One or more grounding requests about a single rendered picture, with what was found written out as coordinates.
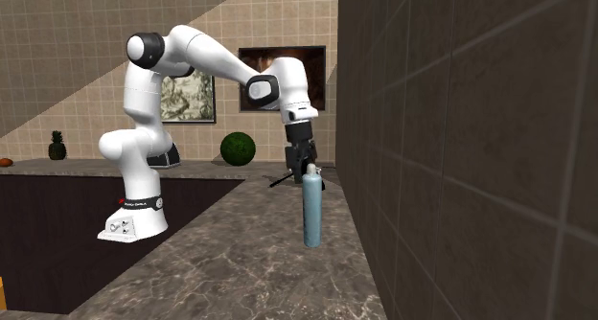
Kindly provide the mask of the pale floral wall picture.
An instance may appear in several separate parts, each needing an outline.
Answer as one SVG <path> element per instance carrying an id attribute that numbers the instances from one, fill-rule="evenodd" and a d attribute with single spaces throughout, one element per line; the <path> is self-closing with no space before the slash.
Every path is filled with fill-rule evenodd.
<path id="1" fill-rule="evenodd" d="M 168 124 L 214 124 L 216 115 L 215 78 L 194 71 L 190 76 L 162 82 L 161 119 Z"/>

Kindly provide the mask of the dark green pineapple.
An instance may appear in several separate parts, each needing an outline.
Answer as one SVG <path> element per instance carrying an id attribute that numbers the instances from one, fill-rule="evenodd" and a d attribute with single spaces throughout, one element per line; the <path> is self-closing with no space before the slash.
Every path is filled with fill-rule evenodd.
<path id="1" fill-rule="evenodd" d="M 58 130 L 52 132 L 52 143 L 48 147 L 48 155 L 51 160 L 63 160 L 67 156 L 62 133 Z"/>

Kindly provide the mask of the green ball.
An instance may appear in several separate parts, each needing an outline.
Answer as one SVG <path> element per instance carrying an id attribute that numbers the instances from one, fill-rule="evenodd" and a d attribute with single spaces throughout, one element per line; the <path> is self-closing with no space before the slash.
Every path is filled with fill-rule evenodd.
<path id="1" fill-rule="evenodd" d="M 250 163 L 256 154 L 254 140 L 244 132 L 232 132 L 220 143 L 220 155 L 229 165 L 240 167 Z"/>

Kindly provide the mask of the thin black stick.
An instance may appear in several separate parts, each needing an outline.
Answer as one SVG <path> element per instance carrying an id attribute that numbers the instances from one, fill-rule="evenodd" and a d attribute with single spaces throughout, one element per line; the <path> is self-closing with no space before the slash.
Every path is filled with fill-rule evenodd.
<path id="1" fill-rule="evenodd" d="M 271 184 L 269 184 L 269 188 L 273 188 L 279 184 L 281 184 L 282 182 L 288 180 L 288 179 L 293 179 L 294 178 L 294 173 L 290 172 L 289 174 L 285 175 L 284 177 L 281 177 L 275 181 L 273 181 Z"/>

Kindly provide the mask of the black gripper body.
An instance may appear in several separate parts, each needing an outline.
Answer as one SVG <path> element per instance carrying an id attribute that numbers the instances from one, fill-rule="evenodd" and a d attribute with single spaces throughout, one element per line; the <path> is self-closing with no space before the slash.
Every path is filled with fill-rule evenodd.
<path id="1" fill-rule="evenodd" d="M 313 140 L 311 122 L 285 126 L 290 146 L 285 147 L 286 160 L 299 162 L 308 159 L 313 162 L 317 158 L 315 141 Z"/>

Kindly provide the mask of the dark brown wall picture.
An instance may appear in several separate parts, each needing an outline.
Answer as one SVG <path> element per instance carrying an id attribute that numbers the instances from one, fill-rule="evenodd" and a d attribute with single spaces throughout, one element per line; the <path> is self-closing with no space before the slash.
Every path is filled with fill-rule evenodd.
<path id="1" fill-rule="evenodd" d="M 276 57 L 295 57 L 304 64 L 309 85 L 309 98 L 313 107 L 324 110 L 326 84 L 325 46 L 287 46 L 240 48 L 239 59 L 258 72 L 267 69 Z"/>

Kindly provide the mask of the black and white appliance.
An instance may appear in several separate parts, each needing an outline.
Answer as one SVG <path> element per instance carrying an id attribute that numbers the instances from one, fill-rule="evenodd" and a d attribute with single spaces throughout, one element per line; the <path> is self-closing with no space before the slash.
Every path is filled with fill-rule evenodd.
<path id="1" fill-rule="evenodd" d="M 180 165 L 180 154 L 176 144 L 172 144 L 171 149 L 161 155 L 147 158 L 148 165 L 153 169 L 169 169 Z"/>

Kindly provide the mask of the light blue bottle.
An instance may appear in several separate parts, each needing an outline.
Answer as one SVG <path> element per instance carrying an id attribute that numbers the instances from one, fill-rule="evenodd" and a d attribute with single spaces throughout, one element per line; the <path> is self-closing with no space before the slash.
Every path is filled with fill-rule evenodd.
<path id="1" fill-rule="evenodd" d="M 320 170 L 314 164 L 308 164 L 303 175 L 302 195 L 304 244 L 310 248 L 321 243 L 322 184 Z"/>

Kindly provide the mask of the dark robot stand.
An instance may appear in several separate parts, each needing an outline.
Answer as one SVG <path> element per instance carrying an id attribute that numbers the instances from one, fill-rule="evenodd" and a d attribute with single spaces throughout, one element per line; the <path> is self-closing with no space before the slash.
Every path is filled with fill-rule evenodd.
<path id="1" fill-rule="evenodd" d="M 8 308 L 72 312 L 240 183 L 166 178 L 168 229 L 120 243 L 97 235 L 124 196 L 121 178 L 0 175 L 0 278 Z"/>

